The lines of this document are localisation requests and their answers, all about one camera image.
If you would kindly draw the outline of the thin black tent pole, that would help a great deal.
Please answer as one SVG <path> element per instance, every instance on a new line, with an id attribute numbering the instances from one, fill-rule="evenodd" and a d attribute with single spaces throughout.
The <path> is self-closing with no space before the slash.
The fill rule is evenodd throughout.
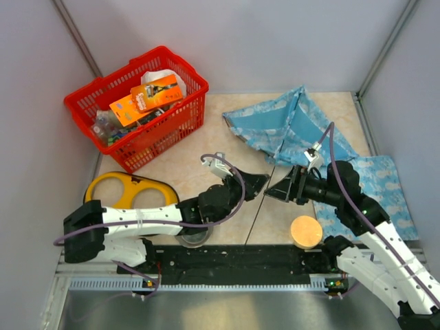
<path id="1" fill-rule="evenodd" d="M 256 214 L 255 214 L 254 220 L 253 220 L 253 222 L 252 222 L 252 225 L 251 225 L 251 227 L 250 227 L 250 229 L 249 229 L 249 232 L 248 232 L 248 234 L 247 234 L 247 237 L 246 237 L 246 240 L 245 240 L 244 246 L 246 246 L 246 245 L 249 243 L 250 237 L 252 236 L 252 231 L 253 231 L 254 226 L 255 226 L 255 224 L 256 224 L 256 221 L 257 221 L 257 219 L 258 219 L 258 217 L 259 217 L 259 213 L 260 213 L 260 211 L 261 211 L 261 208 L 262 208 L 262 205 L 263 205 L 263 202 L 264 202 L 264 199 L 265 199 L 264 191 L 265 191 L 267 188 L 269 188 L 269 185 L 270 185 L 270 182 L 271 182 L 272 177 L 273 177 L 273 175 L 274 175 L 274 172 L 275 172 L 275 165 L 273 165 L 273 167 L 272 167 L 272 171 L 271 171 L 270 174 L 269 174 L 269 179 L 268 179 L 268 181 L 267 181 L 267 183 L 265 184 L 265 187 L 264 187 L 264 189 L 263 189 L 262 197 L 261 197 L 261 201 L 260 201 L 260 203 L 259 203 L 259 205 L 258 205 L 258 208 L 257 208 L 257 210 L 256 210 Z"/>

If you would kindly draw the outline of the blue patterned pet tent fabric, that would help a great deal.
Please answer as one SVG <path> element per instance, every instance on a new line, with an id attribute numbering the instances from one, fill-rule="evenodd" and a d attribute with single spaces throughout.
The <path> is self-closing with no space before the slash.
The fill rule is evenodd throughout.
<path id="1" fill-rule="evenodd" d="M 268 163 L 281 166 L 307 166 L 305 151 L 330 125 L 303 86 L 276 99 L 225 112 L 223 119 L 233 134 L 266 154 Z"/>

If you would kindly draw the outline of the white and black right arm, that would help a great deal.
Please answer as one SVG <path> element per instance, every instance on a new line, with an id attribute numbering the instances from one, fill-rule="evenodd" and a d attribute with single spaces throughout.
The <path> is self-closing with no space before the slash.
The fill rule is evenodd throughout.
<path id="1" fill-rule="evenodd" d="M 439 328 L 439 281 L 399 236 L 383 207 L 362 192 L 360 176 L 350 163 L 332 162 L 326 178 L 293 166 L 264 194 L 286 203 L 317 201 L 333 206 L 340 222 L 381 264 L 374 264 L 358 246 L 339 235 L 324 240 L 322 266 L 354 277 L 389 308 L 401 329 Z"/>

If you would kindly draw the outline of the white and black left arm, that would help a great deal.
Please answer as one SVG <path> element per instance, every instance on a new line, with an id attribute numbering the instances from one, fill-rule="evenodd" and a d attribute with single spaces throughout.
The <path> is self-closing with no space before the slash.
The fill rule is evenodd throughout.
<path id="1" fill-rule="evenodd" d="M 116 261 L 140 272 L 155 267 L 148 236 L 185 236 L 206 232 L 232 218 L 246 201 L 255 199 L 270 176 L 237 168 L 214 169 L 220 184 L 198 196 L 159 208 L 112 208 L 98 200 L 84 203 L 63 221 L 66 263 Z"/>

